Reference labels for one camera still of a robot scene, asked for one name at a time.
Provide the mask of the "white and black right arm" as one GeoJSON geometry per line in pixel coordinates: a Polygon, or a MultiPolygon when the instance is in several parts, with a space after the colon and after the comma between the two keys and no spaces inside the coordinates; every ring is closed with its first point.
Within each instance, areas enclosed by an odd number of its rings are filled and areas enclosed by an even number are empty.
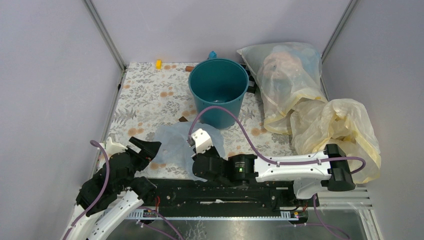
{"type": "Polygon", "coordinates": [[[252,187],[261,183],[291,182],[287,201],[301,205],[316,193],[354,190],[346,154],[337,144],[324,150],[295,156],[272,157],[274,163],[255,154],[238,154],[225,160],[212,147],[194,156],[192,171],[198,178],[226,187],[252,187]]]}

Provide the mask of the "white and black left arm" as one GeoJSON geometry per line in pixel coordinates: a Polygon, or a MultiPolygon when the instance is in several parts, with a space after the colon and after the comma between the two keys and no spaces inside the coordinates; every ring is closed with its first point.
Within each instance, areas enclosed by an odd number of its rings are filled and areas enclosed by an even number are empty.
{"type": "Polygon", "coordinates": [[[105,143],[90,141],[103,154],[105,163],[80,188],[63,240],[105,240],[141,205],[159,206],[157,187],[146,177],[135,174],[150,164],[162,144],[135,137],[129,141],[140,150],[112,142],[111,138],[105,143]]]}

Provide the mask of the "light blue plastic trash bag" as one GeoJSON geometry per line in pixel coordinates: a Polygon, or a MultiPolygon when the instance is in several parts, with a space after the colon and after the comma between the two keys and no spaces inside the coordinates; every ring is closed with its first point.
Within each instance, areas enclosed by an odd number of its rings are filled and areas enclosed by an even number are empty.
{"type": "Polygon", "coordinates": [[[177,122],[173,125],[161,125],[154,134],[154,141],[161,142],[159,152],[153,162],[165,164],[164,170],[159,170],[160,178],[187,179],[194,181],[205,180],[193,173],[194,148],[187,143],[189,128],[192,123],[177,122]]]}

